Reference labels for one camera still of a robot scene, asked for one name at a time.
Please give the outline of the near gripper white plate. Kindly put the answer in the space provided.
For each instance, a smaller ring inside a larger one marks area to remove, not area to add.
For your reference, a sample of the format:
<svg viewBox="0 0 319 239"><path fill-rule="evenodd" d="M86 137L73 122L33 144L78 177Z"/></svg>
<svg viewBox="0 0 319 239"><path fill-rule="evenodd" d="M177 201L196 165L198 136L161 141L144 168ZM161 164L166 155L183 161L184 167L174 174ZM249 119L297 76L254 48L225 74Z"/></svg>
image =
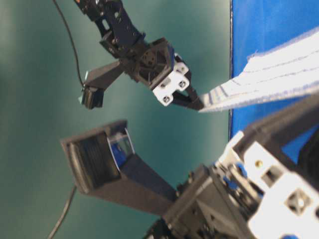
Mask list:
<svg viewBox="0 0 319 239"><path fill-rule="evenodd" d="M297 162L283 150L318 125L319 98L309 96L239 131L215 164L190 173L145 238L318 238L318 131Z"/></svg>

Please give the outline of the far gripper white plate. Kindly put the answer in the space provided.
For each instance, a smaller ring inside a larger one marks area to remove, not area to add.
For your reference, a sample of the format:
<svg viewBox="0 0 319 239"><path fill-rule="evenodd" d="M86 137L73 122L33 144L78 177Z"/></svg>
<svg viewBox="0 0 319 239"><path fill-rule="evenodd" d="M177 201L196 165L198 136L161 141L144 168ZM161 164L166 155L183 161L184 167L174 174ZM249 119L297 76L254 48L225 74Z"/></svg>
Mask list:
<svg viewBox="0 0 319 239"><path fill-rule="evenodd" d="M123 47L101 40L109 53L121 63L125 74L143 83L164 106L173 103L188 109L201 110L204 104L191 86L191 71L172 45L160 38L147 44L137 41L124 55Z"/></svg>

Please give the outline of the black far robot arm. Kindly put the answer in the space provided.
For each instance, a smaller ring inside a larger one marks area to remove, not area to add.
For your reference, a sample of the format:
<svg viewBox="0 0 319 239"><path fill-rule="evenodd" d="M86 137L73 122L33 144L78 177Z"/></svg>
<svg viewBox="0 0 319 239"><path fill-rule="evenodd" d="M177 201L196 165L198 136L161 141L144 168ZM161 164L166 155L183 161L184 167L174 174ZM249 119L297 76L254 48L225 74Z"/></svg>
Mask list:
<svg viewBox="0 0 319 239"><path fill-rule="evenodd" d="M235 134L212 166L172 188L135 153L124 120L64 144L79 191L159 215L148 239L316 239L319 134L294 164L281 148L319 122L319 30L253 55L236 78L199 96L172 46L144 40L120 0L78 0L116 62L87 72L82 104L99 108L122 74L146 84L165 106L214 112L295 96L303 99Z"/></svg>

